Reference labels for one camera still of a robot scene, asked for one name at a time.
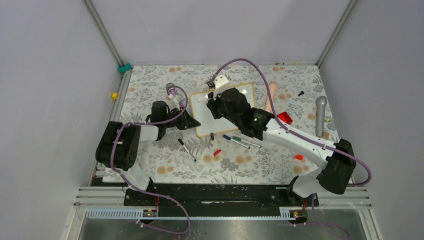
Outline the red marker cap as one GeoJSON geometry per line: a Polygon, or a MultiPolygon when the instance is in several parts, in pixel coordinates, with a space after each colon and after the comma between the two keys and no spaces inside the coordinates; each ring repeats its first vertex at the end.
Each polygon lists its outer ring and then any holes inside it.
{"type": "Polygon", "coordinates": [[[216,157],[220,152],[221,152],[222,150],[221,149],[218,149],[218,150],[216,150],[214,153],[213,153],[213,156],[214,157],[216,157]]]}

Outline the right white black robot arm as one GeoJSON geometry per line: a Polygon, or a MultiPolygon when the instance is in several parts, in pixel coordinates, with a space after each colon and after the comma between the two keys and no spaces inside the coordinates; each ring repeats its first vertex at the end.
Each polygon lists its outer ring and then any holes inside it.
{"type": "Polygon", "coordinates": [[[291,205],[299,206],[307,197],[318,192],[345,193],[357,165],[349,141],[332,142],[299,131],[272,113],[252,107],[246,96],[236,88],[229,88],[218,95],[209,93],[206,106],[214,119],[228,120],[243,135],[285,147],[317,166],[316,170],[296,176],[290,182],[286,198],[291,205]]]}

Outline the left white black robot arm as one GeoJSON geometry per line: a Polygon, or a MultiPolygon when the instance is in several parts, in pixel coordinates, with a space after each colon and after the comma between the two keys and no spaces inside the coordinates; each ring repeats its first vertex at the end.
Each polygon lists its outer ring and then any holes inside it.
{"type": "Polygon", "coordinates": [[[150,177],[137,163],[139,144],[161,140],[168,128],[188,130],[201,126],[182,107],[171,109],[165,101],[153,102],[146,120],[154,124],[124,126],[121,122],[110,121],[95,152],[98,163],[114,170],[132,190],[137,190],[135,197],[144,206],[154,202],[155,192],[148,187],[150,177]]]}

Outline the yellow framed whiteboard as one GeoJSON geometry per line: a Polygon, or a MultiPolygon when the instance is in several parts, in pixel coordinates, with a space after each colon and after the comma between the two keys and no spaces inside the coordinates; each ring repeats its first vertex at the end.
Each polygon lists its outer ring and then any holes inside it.
{"type": "MultiPolygon", "coordinates": [[[[252,83],[244,83],[230,86],[236,88],[246,96],[247,102],[252,106],[256,106],[256,97],[254,86],[252,83]]],[[[207,107],[208,94],[213,93],[213,90],[205,90],[193,93],[190,99],[191,116],[200,123],[200,126],[195,128],[198,137],[208,137],[211,133],[221,134],[230,131],[235,131],[238,128],[225,118],[214,119],[211,111],[207,107]]]]}

